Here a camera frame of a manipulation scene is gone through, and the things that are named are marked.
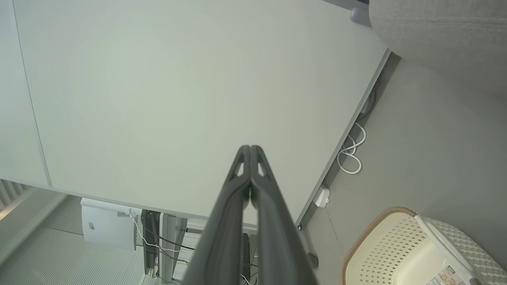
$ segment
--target black cable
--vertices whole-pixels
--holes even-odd
[[[256,273],[252,274],[252,275],[250,276],[250,279],[248,280],[248,282],[250,282],[250,280],[252,280],[252,277],[254,277],[257,273],[258,273],[258,272],[256,272]]]
[[[195,250],[195,248],[191,248],[191,247],[188,247],[188,246],[184,246],[184,245],[181,245],[181,244],[178,244],[178,243],[172,242],[172,241],[167,240],[167,239],[165,239],[165,238],[161,237],[160,235],[158,235],[158,234],[156,234],[156,233],[152,232],[150,229],[148,229],[148,228],[146,227],[146,225],[145,225],[145,224],[144,224],[144,222],[142,221],[142,218],[141,218],[141,224],[142,224],[142,226],[144,227],[144,229],[145,229],[145,230],[147,230],[149,233],[151,233],[151,234],[153,234],[153,235],[155,235],[155,236],[159,237],[160,239],[162,239],[162,240],[164,240],[164,241],[167,241],[167,242],[172,243],[172,244],[174,244],[174,245],[178,245],[178,246],[181,246],[181,247],[187,248],[187,249],[189,249],[189,250],[193,250],[193,251]]]
[[[152,253],[157,253],[156,251],[152,251],[152,250],[149,250],[149,249],[147,249],[147,248],[145,248],[145,250],[147,250],[147,251],[149,251],[149,252],[152,252]],[[170,256],[170,255],[169,255],[169,254],[167,254],[167,252],[165,252],[164,250],[162,250],[162,252],[160,252],[160,253],[162,253],[163,255],[167,256],[167,257],[168,257],[168,258],[170,258],[170,259],[173,259],[173,260],[176,260],[176,261],[183,261],[183,262],[185,262],[185,263],[187,264],[187,266],[190,264],[190,263],[189,263],[188,261],[186,261],[186,260],[183,260],[183,259],[176,259],[176,258],[174,258],[174,257]]]
[[[174,283],[174,282],[172,282],[172,281],[167,281],[167,280],[165,280],[164,278],[160,277],[160,275],[157,275],[157,277],[158,277],[158,278],[160,278],[160,279],[162,279],[162,280],[164,280],[164,282],[167,282],[167,283],[173,283],[173,284],[175,284],[175,285],[178,285],[178,284],[176,284],[176,283]]]
[[[250,264],[254,263],[255,251],[256,250],[257,250],[257,246],[253,249],[252,261],[250,261]]]

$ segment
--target white cable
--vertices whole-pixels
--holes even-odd
[[[340,152],[339,152],[339,153],[338,153],[338,155],[336,156],[336,161],[338,162],[338,165],[340,166],[340,168],[341,168],[344,172],[346,172],[346,173],[348,173],[348,174],[357,174],[357,173],[359,173],[359,171],[361,171],[361,169],[363,168],[363,164],[361,163],[361,161],[360,161],[360,160],[359,160],[359,159],[358,159],[358,158],[357,158],[354,154],[355,154],[355,151],[357,150],[357,147],[358,147],[358,146],[360,146],[361,144],[363,144],[363,143],[365,142],[365,140],[366,140],[366,130],[365,130],[363,127],[361,127],[361,125],[359,125],[358,123],[354,123],[354,125],[358,126],[358,127],[361,129],[361,131],[363,131],[363,134],[364,134],[363,139],[362,139],[360,142],[355,143],[354,139],[353,139],[350,135],[347,135],[347,138],[349,138],[349,139],[352,141],[352,145],[351,145],[351,146],[349,146],[349,147],[347,147],[347,148],[346,148],[344,145],[342,145],[342,146],[341,146],[341,150],[340,150]],[[349,156],[349,157],[351,157],[351,158],[353,158],[353,159],[357,160],[357,162],[358,162],[358,164],[359,164],[359,167],[357,168],[357,170],[356,170],[356,171],[349,171],[349,170],[345,169],[345,168],[342,166],[342,164],[340,163],[340,155],[341,155],[341,154],[344,154],[344,155],[346,155],[346,156]]]
[[[240,275],[243,276],[243,278],[245,278],[245,281],[248,283],[248,285],[251,285],[250,282],[248,282],[248,280],[246,280],[245,275],[243,275],[243,274],[240,274]]]
[[[170,252],[175,252],[175,253],[182,252],[182,251],[170,250],[170,249],[168,249],[168,248],[162,248],[162,247],[160,247],[160,246],[158,246],[158,245],[156,245],[156,244],[151,244],[151,243],[148,243],[148,242],[146,241],[146,239],[144,238],[144,236],[142,235],[141,231],[139,230],[139,227],[137,226],[137,222],[135,221],[134,216],[132,216],[132,214],[130,213],[130,210],[129,210],[129,212],[128,212],[127,214],[128,214],[128,215],[130,216],[130,218],[134,221],[135,228],[137,229],[137,232],[139,233],[139,236],[140,236],[140,237],[144,240],[144,242],[145,242],[147,245],[156,246],[156,247],[158,247],[158,248],[160,248],[160,249],[162,249],[162,250],[165,250],[165,251],[170,251]]]

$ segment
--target radiator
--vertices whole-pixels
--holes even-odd
[[[0,179],[0,265],[66,196]]]
[[[15,202],[27,188],[23,184],[0,179],[0,211]]]

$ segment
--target wheel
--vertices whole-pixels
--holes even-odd
[[[308,253],[308,261],[310,262],[310,267],[315,269],[318,267],[318,257],[313,253]]]

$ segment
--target basket handle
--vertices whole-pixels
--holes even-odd
[[[460,271],[465,274],[465,277],[469,280],[470,285],[481,285],[481,282],[477,279],[472,266],[466,260],[464,263],[459,260],[459,258],[454,255],[454,253],[452,253],[442,242],[442,239],[449,244],[451,244],[451,242],[445,236],[443,236],[437,228],[434,230],[430,228],[422,216],[417,215],[414,218],[424,233],[431,239],[431,241],[445,255],[445,257],[448,258],[453,264],[456,264],[459,267]]]

